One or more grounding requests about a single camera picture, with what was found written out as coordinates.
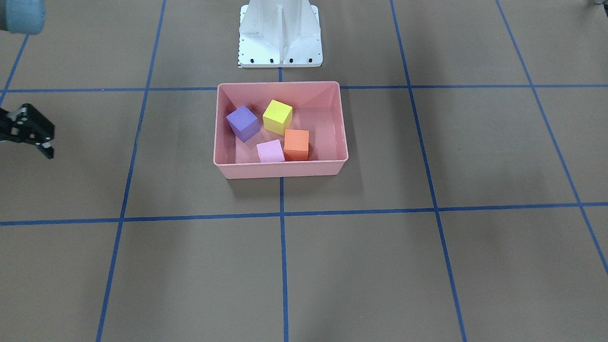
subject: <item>orange cube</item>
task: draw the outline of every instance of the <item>orange cube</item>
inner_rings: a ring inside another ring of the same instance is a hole
[[[308,160],[308,131],[285,130],[284,152],[287,161]]]

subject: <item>block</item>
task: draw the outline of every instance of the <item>block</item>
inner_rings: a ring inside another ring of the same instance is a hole
[[[258,118],[245,106],[240,106],[237,110],[228,114],[226,120],[228,120],[234,134],[242,142],[246,142],[260,131]]]
[[[285,159],[288,161],[308,160],[308,131],[285,130]]]
[[[293,111],[292,106],[272,100],[262,116],[264,128],[279,135],[285,135],[285,130],[291,125]]]
[[[283,148],[281,142],[277,140],[262,142],[257,144],[258,156],[260,156],[261,162],[277,162],[285,161],[285,155],[283,154]]]

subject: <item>purple cube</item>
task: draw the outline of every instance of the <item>purple cube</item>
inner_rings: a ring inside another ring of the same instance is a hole
[[[234,134],[242,142],[246,142],[260,131],[258,118],[245,106],[240,106],[237,110],[228,114],[226,119]]]
[[[261,144],[257,144],[257,147],[258,156],[260,156],[261,162],[285,161],[281,141],[278,139],[269,142],[262,142]]]

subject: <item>blue cylinder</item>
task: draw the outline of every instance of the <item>blue cylinder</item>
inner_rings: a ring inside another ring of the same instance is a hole
[[[37,35],[44,27],[44,0],[0,0],[0,29]]]

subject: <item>white mounting bracket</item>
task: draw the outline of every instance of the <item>white mounting bracket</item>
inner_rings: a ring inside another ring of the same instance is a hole
[[[308,0],[250,0],[241,7],[238,64],[305,68],[323,63],[319,9]]]

